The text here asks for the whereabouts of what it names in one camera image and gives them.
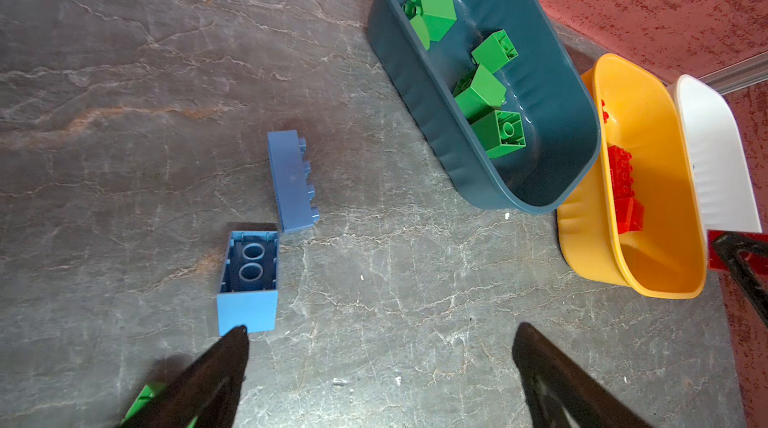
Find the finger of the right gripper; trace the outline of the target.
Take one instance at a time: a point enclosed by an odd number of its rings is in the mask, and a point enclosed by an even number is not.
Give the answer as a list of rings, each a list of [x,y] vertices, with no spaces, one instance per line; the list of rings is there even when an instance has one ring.
[[[724,232],[713,243],[717,258],[724,264],[756,313],[767,325],[767,291],[758,280],[744,254],[767,257],[767,242],[744,234]]]

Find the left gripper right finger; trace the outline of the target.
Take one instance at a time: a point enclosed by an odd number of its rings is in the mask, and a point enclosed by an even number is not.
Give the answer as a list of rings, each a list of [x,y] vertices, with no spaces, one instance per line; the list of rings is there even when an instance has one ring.
[[[517,328],[512,358],[535,427],[646,427],[532,324]]]

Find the red long brick bottom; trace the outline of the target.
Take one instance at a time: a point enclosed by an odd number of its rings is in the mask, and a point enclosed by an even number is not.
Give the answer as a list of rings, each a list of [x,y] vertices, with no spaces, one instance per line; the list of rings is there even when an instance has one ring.
[[[633,190],[631,153],[618,146],[609,145],[608,160],[614,197],[616,199],[633,198],[635,192]]]

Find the green brick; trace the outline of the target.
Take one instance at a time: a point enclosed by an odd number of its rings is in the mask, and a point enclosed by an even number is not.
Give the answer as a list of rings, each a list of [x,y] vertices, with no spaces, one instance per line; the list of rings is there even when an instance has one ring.
[[[200,408],[179,383],[149,383],[140,391],[119,427],[194,427]]]
[[[453,0],[406,0],[403,11],[425,50],[441,41],[457,20]]]
[[[506,87],[482,66],[467,73],[453,90],[454,99],[469,122],[482,117],[489,109],[500,108],[506,93]]]
[[[518,57],[518,52],[505,30],[491,33],[472,52],[472,61],[495,74]]]
[[[526,147],[519,113],[491,109],[471,124],[490,159],[498,159]]]

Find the small blue brick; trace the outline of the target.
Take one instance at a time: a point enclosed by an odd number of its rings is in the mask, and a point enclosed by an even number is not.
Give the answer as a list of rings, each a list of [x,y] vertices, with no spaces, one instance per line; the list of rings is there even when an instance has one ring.
[[[216,295],[221,336],[238,326],[249,333],[275,329],[279,238],[277,231],[230,233]]]

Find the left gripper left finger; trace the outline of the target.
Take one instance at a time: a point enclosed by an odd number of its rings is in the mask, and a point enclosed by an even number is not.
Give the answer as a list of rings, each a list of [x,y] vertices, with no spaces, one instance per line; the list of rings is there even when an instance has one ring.
[[[170,385],[128,418],[124,427],[231,427],[240,402],[249,339],[231,329]]]

